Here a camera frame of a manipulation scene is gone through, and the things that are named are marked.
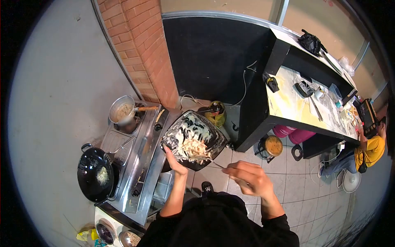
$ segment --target brick wall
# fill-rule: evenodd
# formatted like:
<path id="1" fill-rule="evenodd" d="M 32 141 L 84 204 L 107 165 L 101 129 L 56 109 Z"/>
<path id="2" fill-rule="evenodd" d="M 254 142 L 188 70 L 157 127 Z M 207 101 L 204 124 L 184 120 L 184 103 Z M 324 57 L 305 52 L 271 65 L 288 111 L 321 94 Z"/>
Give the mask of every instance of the brick wall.
<path id="1" fill-rule="evenodd" d="M 159 0 L 97 0 L 112 42 L 145 100 L 175 108 L 178 91 Z"/>

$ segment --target fork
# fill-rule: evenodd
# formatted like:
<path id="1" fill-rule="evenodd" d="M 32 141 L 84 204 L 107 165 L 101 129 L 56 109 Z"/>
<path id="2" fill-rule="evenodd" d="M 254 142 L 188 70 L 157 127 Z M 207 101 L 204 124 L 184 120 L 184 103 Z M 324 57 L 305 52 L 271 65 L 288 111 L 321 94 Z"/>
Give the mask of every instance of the fork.
<path id="1" fill-rule="evenodd" d="M 221 166 L 221 165 L 215 163 L 215 162 L 213 161 L 213 159 L 210 158 L 210 157 L 208 157 L 207 155 L 195 155 L 195 156 L 190 156 L 189 158 L 195 159 L 195 160 L 209 160 L 209 161 L 211 161 L 211 162 L 212 162 L 214 165 L 216 165 L 216 166 L 219 166 L 219 167 L 221 167 L 221 168 L 226 168 L 226 167 L 223 167 L 223 166 Z"/>

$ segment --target stainless steel stove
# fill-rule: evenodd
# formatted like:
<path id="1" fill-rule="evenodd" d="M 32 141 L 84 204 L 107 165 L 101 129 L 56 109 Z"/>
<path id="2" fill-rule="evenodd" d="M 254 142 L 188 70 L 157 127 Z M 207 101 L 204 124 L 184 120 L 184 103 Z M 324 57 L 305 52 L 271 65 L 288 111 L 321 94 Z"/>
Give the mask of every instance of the stainless steel stove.
<path id="1" fill-rule="evenodd" d="M 144 225 L 166 160 L 159 147 L 170 125 L 181 115 L 180 110 L 165 108 L 152 102 L 135 100 L 136 106 L 158 106 L 156 111 L 136 114 L 136 125 L 127 129 L 111 123 L 100 148 L 115 151 L 131 136 L 136 138 L 115 155 L 114 188 L 108 203 L 135 222 Z"/>

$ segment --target wooden stool seat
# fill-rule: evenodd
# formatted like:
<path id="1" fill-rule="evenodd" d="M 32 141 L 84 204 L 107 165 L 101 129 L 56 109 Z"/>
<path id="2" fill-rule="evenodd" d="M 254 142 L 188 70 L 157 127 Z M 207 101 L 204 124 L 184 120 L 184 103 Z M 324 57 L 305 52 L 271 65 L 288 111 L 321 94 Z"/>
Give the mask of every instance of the wooden stool seat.
<path id="1" fill-rule="evenodd" d="M 282 142 L 280 138 L 274 135 L 269 136 L 265 140 L 265 150 L 273 157 L 279 156 L 282 152 Z"/>

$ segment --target white wall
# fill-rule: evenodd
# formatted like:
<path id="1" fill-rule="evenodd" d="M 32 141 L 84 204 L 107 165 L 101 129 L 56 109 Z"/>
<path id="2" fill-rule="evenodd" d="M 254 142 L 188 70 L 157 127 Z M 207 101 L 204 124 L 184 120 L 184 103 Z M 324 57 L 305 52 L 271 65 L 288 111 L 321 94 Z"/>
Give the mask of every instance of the white wall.
<path id="1" fill-rule="evenodd" d="M 80 148 L 103 137 L 112 102 L 125 94 L 137 98 L 91 2 L 54 1 L 23 49 L 8 116 L 17 187 L 51 246 L 83 246 L 76 230 L 93 224 L 94 206 L 77 182 Z"/>

